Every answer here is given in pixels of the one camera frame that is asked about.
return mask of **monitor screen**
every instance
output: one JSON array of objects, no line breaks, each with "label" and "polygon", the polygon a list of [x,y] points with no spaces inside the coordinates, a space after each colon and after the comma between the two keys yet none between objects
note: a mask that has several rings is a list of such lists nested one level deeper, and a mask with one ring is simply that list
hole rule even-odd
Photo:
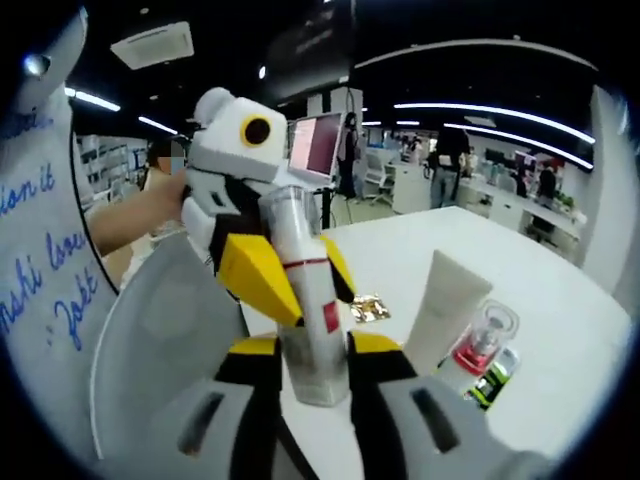
[{"label": "monitor screen", "polygon": [[330,177],[340,141],[342,114],[305,118],[296,123],[289,166]]}]

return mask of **white desk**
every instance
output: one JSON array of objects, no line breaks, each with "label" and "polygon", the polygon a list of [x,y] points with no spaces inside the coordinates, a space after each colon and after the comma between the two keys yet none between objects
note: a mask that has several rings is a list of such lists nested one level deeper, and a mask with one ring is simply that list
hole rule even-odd
[{"label": "white desk", "polygon": [[523,211],[528,212],[531,215],[535,215],[536,217],[546,220],[560,230],[567,232],[572,237],[580,239],[580,229],[571,221],[570,218],[549,210],[548,208],[544,208],[533,200],[518,197],[513,193],[505,192],[494,185],[489,185],[488,183],[478,179],[462,179],[460,180],[460,188],[470,188],[484,195],[489,195],[498,201],[506,201],[512,205],[522,208]]},{"label": "white desk", "polygon": [[[491,298],[520,316],[511,346],[522,358],[488,412],[497,438],[515,449],[558,458],[589,425],[611,385],[631,321],[576,267],[528,238],[456,207],[326,233],[344,254],[359,291],[377,292],[390,309],[392,318],[358,328],[400,343],[411,331],[435,249],[493,283]],[[248,310],[252,335],[273,331],[270,320]],[[355,327],[346,306],[341,320],[343,329]],[[299,404],[290,392],[285,380],[284,418],[318,476],[362,478],[348,402],[333,410],[315,408]]]}]

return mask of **human arm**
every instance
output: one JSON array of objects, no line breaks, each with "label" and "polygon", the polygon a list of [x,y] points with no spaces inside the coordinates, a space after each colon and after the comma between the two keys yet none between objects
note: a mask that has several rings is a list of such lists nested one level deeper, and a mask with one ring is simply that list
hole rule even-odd
[{"label": "human arm", "polygon": [[169,220],[179,221],[185,181],[185,172],[179,172],[91,215],[89,233],[100,255],[109,255]]}]

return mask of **whiteboard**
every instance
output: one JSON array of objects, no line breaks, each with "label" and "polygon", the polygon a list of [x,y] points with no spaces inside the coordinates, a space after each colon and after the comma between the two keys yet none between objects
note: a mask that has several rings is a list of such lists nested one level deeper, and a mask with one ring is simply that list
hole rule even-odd
[{"label": "whiteboard", "polygon": [[0,332],[43,420],[90,462],[90,367],[116,294],[85,231],[70,125],[61,87],[0,129]]}]

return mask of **robot eye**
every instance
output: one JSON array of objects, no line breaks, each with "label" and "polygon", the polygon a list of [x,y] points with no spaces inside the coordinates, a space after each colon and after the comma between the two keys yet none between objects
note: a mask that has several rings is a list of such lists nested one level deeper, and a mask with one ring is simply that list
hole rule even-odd
[{"label": "robot eye", "polygon": [[251,116],[242,124],[240,138],[247,147],[259,147],[271,134],[271,124],[265,117]]}]

